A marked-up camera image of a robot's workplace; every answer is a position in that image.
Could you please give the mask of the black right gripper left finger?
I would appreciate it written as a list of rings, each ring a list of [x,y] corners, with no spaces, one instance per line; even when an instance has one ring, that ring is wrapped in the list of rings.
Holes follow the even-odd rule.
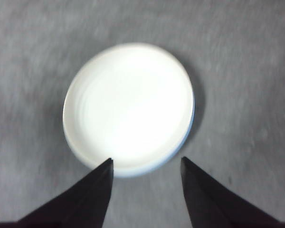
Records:
[[[20,220],[0,222],[0,228],[100,228],[110,201],[113,177],[113,160],[109,158]]]

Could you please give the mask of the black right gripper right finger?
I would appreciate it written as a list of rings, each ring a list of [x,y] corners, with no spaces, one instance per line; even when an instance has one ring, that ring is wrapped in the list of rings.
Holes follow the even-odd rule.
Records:
[[[183,194],[194,228],[285,228],[228,190],[187,157],[181,159]]]

